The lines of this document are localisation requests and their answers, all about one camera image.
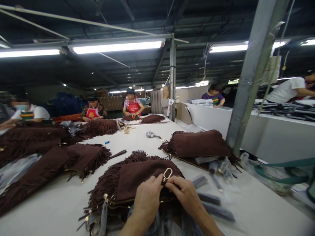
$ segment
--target red apron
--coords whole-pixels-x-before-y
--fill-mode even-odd
[[[94,117],[99,117],[100,115],[98,114],[98,108],[89,108],[88,112],[86,113],[87,118],[94,118]]]
[[[137,113],[140,110],[140,106],[138,103],[129,101],[128,111],[129,113]]]

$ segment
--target face mask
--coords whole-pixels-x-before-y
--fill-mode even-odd
[[[27,105],[16,105],[15,108],[17,110],[27,110]]]

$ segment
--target worker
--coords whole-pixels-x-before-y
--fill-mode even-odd
[[[81,113],[81,119],[85,122],[90,122],[91,120],[106,119],[107,109],[103,104],[98,101],[90,101],[88,106],[83,108]]]
[[[31,104],[25,96],[13,98],[10,104],[16,109],[16,112],[9,120],[0,125],[0,130],[13,128],[16,124],[23,121],[52,124],[48,111],[43,107]]]
[[[202,95],[201,99],[212,99],[212,104],[216,108],[223,106],[225,103],[225,98],[220,93],[221,90],[221,84],[211,84],[209,86],[208,92]]]
[[[302,77],[295,77],[288,79],[282,84],[278,85],[268,96],[266,97],[269,103],[286,103],[293,97],[315,97],[315,92],[307,89],[309,87],[306,84],[312,84],[315,81],[315,71],[309,71],[309,74]]]
[[[143,236],[154,222],[160,204],[163,174],[139,185],[134,202],[134,211],[126,221],[121,236]],[[172,176],[166,188],[174,193],[185,211],[195,220],[203,235],[222,236],[214,219],[203,207],[193,183],[181,177]]]
[[[125,115],[131,115],[132,118],[135,118],[137,115],[141,115],[141,112],[144,110],[144,105],[136,97],[136,92],[133,88],[127,89],[127,98],[124,102],[124,109],[122,112]]]

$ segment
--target metal column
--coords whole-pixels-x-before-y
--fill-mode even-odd
[[[239,155],[246,125],[263,71],[275,42],[276,25],[283,20],[290,0],[259,0],[249,37],[226,141]]]
[[[175,100],[176,98],[176,48],[174,43],[174,34],[172,34],[171,38],[171,47],[170,47],[170,99]],[[172,121],[175,120],[175,103],[172,105],[172,109],[170,111],[170,119]]]

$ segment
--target bag handle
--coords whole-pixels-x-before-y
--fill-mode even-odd
[[[307,173],[301,169],[300,171],[304,172],[304,176],[297,176],[292,172],[292,169],[295,167],[307,167],[307,166],[315,166],[315,158],[308,158],[303,160],[297,160],[297,161],[290,161],[290,162],[284,162],[284,163],[277,163],[277,164],[262,164],[258,166],[254,166],[255,171],[262,177],[281,183],[281,184],[300,184],[303,182],[306,182],[309,179],[309,176]],[[281,180],[274,180],[270,177],[266,176],[262,167],[284,167],[286,172],[290,175],[289,178],[281,179]]]

